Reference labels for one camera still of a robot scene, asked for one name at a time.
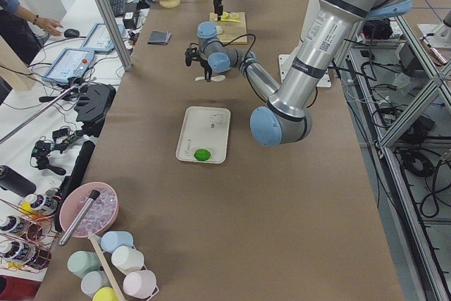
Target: monitor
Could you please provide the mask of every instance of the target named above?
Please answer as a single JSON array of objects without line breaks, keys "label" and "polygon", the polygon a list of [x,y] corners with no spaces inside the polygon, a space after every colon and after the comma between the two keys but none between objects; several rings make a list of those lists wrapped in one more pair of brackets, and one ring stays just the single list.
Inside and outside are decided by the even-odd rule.
[{"label": "monitor", "polygon": [[44,81],[68,84],[71,78],[81,78],[92,61],[92,49],[64,49],[42,76]]},{"label": "monitor", "polygon": [[[125,28],[123,24],[118,24],[118,29],[121,34],[124,33]],[[105,24],[95,23],[90,32],[87,34],[82,43],[83,49],[92,49],[96,53],[109,53],[114,49],[113,41],[106,29]]]}]

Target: computer mouse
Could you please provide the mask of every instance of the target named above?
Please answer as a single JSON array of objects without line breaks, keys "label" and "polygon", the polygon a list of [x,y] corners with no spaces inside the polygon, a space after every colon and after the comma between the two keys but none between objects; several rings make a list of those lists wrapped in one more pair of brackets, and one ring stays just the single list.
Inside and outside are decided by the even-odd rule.
[{"label": "computer mouse", "polygon": [[75,28],[68,28],[66,31],[64,31],[64,37],[66,38],[75,38],[80,36],[80,31],[76,30]]}]

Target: green bottle cap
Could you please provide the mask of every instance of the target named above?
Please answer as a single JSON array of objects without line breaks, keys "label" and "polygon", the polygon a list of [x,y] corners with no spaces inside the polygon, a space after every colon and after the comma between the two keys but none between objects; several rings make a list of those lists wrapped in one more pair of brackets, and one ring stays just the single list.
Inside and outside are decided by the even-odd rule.
[{"label": "green bottle cap", "polygon": [[211,153],[206,149],[200,148],[194,153],[194,157],[199,161],[207,161],[210,159]]}]

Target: bowl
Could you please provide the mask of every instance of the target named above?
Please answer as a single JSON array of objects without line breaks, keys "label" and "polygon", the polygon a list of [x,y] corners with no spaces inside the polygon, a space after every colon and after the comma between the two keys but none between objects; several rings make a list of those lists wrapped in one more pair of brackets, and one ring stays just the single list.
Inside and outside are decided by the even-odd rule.
[{"label": "bowl", "polygon": [[100,235],[111,227],[118,216],[118,196],[114,189],[106,183],[85,183],[70,193],[61,206],[59,222],[62,229],[67,231],[92,190],[100,191],[100,196],[75,229],[74,238],[87,238],[92,233]]}]

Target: person's hand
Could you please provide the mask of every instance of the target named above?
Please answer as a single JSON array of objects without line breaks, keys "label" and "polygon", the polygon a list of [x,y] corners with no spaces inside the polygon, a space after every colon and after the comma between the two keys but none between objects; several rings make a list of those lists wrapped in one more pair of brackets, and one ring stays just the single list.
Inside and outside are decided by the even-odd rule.
[{"label": "person's hand", "polygon": [[60,24],[59,21],[50,18],[39,17],[36,20],[35,24],[39,28],[43,29],[45,32],[49,33],[50,35],[54,35],[56,37],[61,36],[61,32],[56,29],[57,27],[63,28],[62,24]]}]

